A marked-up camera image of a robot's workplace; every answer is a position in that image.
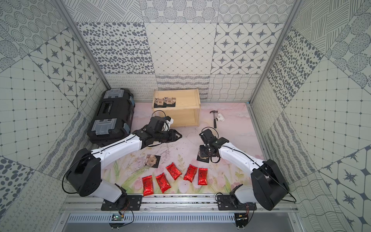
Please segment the red tea bag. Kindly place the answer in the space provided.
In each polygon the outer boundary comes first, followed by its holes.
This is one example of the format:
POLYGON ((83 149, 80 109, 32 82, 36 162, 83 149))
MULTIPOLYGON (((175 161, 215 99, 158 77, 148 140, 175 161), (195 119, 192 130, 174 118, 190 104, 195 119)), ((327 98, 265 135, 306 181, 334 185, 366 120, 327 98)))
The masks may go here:
POLYGON ((184 176, 184 180, 187 180, 192 183, 197 171, 198 168, 190 164, 184 176))
POLYGON ((208 185, 207 174, 208 174, 207 168, 199 168, 198 185, 200 186, 208 185))
POLYGON ((147 176, 142 178, 143 183, 143 196, 154 194, 153 177, 147 176))
POLYGON ((173 162, 166 169, 174 180, 177 180, 182 174, 173 162))
POLYGON ((157 181, 157 183, 159 185, 159 188, 160 188, 162 193, 165 193, 167 190, 169 190, 171 188, 171 185, 169 184, 169 182, 168 182, 164 173, 157 176, 156 181, 157 181))

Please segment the aluminium mounting rail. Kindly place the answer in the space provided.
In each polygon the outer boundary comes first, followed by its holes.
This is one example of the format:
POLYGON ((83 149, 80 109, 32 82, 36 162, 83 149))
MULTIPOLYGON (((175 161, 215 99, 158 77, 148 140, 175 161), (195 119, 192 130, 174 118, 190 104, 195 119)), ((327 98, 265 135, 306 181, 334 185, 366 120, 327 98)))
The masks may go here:
MULTIPOLYGON (((135 195, 129 194, 129 203, 126 207, 135 213, 245 213, 253 212, 253 206, 242 207, 237 210, 226 206, 227 201, 217 201, 221 194, 154 194, 134 199, 135 195)), ((63 213, 100 213, 105 201, 101 198, 88 196, 80 197, 70 194, 62 204, 60 212, 63 213)))

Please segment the red tea bag leftmost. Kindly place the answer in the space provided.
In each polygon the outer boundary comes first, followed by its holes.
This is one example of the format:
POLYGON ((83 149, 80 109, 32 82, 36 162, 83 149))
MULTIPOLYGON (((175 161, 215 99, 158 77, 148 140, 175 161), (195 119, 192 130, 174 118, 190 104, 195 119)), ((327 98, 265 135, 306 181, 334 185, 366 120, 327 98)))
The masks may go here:
POLYGON ((143 183, 143 196, 154 194, 153 177, 147 176, 142 178, 143 183))

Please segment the light wooden shelf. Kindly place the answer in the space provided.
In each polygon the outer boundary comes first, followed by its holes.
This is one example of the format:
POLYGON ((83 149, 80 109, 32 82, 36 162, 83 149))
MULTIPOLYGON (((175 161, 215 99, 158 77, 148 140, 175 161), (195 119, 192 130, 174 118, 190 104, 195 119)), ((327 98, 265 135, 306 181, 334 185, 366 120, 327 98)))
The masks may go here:
POLYGON ((164 112, 174 120, 172 127, 199 126, 200 124, 200 94, 193 90, 156 90, 153 95, 152 110, 164 112), (175 107, 154 108, 155 98, 176 98, 175 107))

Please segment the black handled hammer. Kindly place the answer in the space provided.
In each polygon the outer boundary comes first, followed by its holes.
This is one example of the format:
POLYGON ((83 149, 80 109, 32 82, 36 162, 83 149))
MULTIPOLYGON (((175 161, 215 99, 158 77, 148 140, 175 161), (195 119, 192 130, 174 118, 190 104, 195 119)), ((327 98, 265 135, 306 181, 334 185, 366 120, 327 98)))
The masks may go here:
POLYGON ((213 128, 216 129, 217 128, 216 116, 218 114, 218 111, 217 110, 212 110, 212 111, 210 111, 210 114, 213 114, 213 123, 214 123, 213 128))

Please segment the white pipe fitting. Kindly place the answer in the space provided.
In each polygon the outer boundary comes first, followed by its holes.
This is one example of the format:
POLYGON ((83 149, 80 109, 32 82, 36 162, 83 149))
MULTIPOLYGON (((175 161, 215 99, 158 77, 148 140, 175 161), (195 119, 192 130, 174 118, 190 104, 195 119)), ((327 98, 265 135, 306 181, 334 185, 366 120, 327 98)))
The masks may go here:
POLYGON ((218 113, 217 116, 216 116, 216 120, 217 121, 225 121, 225 117, 221 113, 218 113))

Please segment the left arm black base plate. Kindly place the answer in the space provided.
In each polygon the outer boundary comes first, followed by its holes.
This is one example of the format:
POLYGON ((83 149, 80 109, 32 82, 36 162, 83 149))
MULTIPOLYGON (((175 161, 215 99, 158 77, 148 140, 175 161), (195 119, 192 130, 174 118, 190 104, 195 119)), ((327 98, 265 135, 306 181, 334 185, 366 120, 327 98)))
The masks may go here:
POLYGON ((127 195, 120 197, 114 203, 103 200, 101 211, 120 211, 123 209, 139 211, 142 204, 142 199, 142 195, 127 195))

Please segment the right black circuit board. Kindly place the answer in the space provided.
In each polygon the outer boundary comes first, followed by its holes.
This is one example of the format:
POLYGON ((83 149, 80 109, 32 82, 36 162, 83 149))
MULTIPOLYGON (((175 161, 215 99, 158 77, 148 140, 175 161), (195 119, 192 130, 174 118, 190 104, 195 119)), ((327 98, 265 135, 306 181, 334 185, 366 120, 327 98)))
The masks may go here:
POLYGON ((235 225, 237 229, 245 229, 247 224, 249 223, 249 216, 247 214, 234 214, 235 217, 235 225))

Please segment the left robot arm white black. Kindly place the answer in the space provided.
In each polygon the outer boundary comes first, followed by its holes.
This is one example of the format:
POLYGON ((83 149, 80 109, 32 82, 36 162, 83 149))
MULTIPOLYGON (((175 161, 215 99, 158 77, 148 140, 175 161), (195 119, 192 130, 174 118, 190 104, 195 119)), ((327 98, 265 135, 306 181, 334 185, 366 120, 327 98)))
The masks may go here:
POLYGON ((78 151, 62 180, 68 181, 75 189, 74 193, 81 197, 95 196, 109 203, 126 199, 126 190, 104 180, 102 170, 126 155, 153 146, 155 142, 161 145, 181 139, 182 135, 171 128, 173 122, 170 117, 154 116, 147 125, 117 142, 94 150, 84 148, 78 151))

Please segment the left green circuit board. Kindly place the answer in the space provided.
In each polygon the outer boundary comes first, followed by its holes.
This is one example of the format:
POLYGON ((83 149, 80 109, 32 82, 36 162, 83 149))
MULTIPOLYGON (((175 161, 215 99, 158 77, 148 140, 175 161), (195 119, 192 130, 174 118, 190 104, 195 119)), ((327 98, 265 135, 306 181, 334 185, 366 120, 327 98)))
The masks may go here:
POLYGON ((120 214, 113 214, 112 215, 112 221, 122 221, 123 217, 120 214))

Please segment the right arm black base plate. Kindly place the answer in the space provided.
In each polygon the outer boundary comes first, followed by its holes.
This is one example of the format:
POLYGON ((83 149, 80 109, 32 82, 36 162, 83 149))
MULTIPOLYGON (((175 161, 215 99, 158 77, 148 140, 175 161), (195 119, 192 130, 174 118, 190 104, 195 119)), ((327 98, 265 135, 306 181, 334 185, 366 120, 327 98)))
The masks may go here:
POLYGON ((255 203, 248 202, 243 204, 231 195, 217 193, 214 198, 217 201, 219 211, 246 211, 247 209, 257 209, 255 203))

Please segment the black tea bag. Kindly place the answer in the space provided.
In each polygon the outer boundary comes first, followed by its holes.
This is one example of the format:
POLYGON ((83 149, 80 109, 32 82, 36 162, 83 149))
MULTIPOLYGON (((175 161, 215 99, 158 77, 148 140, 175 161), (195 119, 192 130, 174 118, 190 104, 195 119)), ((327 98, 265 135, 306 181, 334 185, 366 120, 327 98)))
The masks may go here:
POLYGON ((163 101, 164 107, 175 107, 176 106, 176 98, 165 97, 163 101))
POLYGON ((209 163, 210 162, 210 157, 209 156, 197 155, 197 161, 204 162, 204 163, 209 163))
POLYGON ((154 108, 164 108, 166 107, 166 101, 164 98, 155 98, 154 100, 154 108))
POLYGON ((151 168, 158 168, 161 156, 147 155, 145 166, 151 168))

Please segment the red tea bag rightmost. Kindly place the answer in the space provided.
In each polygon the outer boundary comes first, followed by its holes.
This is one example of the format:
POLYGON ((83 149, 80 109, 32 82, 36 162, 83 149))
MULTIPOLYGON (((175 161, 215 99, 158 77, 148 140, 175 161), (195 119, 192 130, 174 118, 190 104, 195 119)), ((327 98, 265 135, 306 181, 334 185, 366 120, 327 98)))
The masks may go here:
POLYGON ((198 185, 200 186, 208 185, 207 174, 208 174, 207 168, 199 168, 198 185))

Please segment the black plastic toolbox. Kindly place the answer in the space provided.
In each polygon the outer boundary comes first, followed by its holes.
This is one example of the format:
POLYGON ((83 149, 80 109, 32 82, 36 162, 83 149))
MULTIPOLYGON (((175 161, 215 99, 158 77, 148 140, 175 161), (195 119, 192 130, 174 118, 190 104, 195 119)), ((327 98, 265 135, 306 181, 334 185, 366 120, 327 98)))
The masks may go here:
POLYGON ((105 147, 130 135, 134 108, 129 89, 105 91, 87 131, 90 142, 105 147))

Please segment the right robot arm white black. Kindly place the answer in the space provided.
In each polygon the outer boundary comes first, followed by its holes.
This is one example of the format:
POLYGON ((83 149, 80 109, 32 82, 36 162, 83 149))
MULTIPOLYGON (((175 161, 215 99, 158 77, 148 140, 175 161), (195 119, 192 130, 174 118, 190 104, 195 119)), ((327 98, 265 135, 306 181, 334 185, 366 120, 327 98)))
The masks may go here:
POLYGON ((199 136, 204 143, 200 146, 201 155, 224 159, 250 175, 250 187, 239 184, 231 190, 227 204, 233 208, 258 203, 266 210, 273 210, 289 194, 288 184, 272 159, 262 160, 248 155, 226 138, 214 136, 209 128, 203 129, 199 136))

